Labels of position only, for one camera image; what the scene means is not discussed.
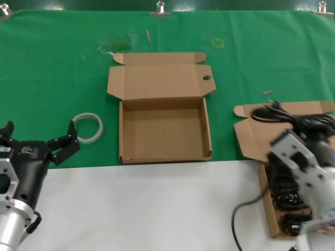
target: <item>green tablecloth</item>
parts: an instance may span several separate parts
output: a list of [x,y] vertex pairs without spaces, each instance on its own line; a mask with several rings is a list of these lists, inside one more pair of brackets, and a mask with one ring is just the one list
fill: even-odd
[[[115,49],[119,41],[128,48]],[[234,106],[268,98],[334,101],[334,44],[333,19],[308,12],[153,18],[147,12],[22,11],[0,22],[0,126],[13,120],[14,138],[48,140],[64,135],[77,114],[93,112],[104,123],[102,137],[60,167],[120,165],[119,105],[106,93],[108,69],[117,63],[106,51],[205,52],[217,85],[207,96],[213,161],[243,159]],[[274,93],[264,96],[267,90]],[[90,133],[84,125],[78,130]]]

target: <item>open cardboard box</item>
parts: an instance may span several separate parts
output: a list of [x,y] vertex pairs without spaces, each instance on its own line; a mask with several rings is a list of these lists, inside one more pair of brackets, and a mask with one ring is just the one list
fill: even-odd
[[[236,123],[234,128],[242,154],[247,158],[264,163],[259,171],[259,182],[263,191],[267,187],[266,172],[269,170],[267,154],[271,151],[270,142],[284,130],[291,129],[292,126],[289,123],[263,123],[251,119],[251,112],[260,107],[264,107],[264,105],[236,106],[234,108],[235,115],[245,119]],[[335,105],[329,101],[287,102],[282,103],[282,107],[287,112],[295,115],[320,114],[335,110]],[[332,137],[330,141],[333,149],[335,149],[335,137]],[[269,192],[264,196],[263,202],[270,235],[273,238],[292,238],[282,225],[284,214],[287,211],[274,207]]]
[[206,100],[216,89],[204,53],[116,53],[107,92],[122,99],[123,164],[204,161],[212,153]]

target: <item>box flap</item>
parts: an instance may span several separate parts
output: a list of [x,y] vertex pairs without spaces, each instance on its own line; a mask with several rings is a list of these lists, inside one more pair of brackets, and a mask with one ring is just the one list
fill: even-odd
[[[283,109],[294,115],[310,115],[335,110],[330,101],[308,101],[281,103]],[[289,123],[263,123],[250,118],[251,112],[262,104],[236,106],[234,113],[238,117],[247,118],[234,125],[242,154],[247,158],[267,161],[271,150],[270,142],[285,129],[291,129]]]
[[216,89],[204,53],[116,53],[107,92],[122,100],[202,97]]
[[196,64],[206,59],[203,52],[115,53],[116,62],[124,65]]
[[[327,113],[335,110],[335,104],[330,101],[283,102],[284,110],[295,115],[309,115]],[[238,117],[249,118],[256,108],[264,107],[263,104],[235,106],[234,114]]]

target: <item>white ring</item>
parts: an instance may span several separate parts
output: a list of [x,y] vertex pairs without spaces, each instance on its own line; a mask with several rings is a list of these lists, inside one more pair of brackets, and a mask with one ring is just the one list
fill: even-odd
[[97,114],[90,113],[90,112],[79,114],[79,115],[75,116],[72,120],[73,120],[74,123],[76,123],[79,120],[83,120],[83,119],[95,119],[99,123],[99,129],[92,138],[83,139],[83,138],[78,136],[78,140],[79,140],[80,143],[91,144],[101,136],[101,134],[103,132],[103,128],[104,128],[103,127],[103,122],[101,121],[101,118]]

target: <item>metal clip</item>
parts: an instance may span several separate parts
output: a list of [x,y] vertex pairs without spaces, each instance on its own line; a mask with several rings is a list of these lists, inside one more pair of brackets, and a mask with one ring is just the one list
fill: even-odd
[[8,4],[6,3],[1,4],[0,9],[2,10],[4,14],[2,17],[0,17],[0,21],[8,19],[12,15],[12,11],[9,9]]
[[313,14],[319,15],[319,16],[324,16],[324,17],[333,17],[334,13],[327,12],[326,10],[326,5],[327,3],[322,1],[319,3],[319,8],[313,12]]
[[171,17],[170,12],[164,12],[164,2],[163,1],[158,1],[156,6],[157,6],[157,11],[156,12],[151,12],[150,16],[151,17]]

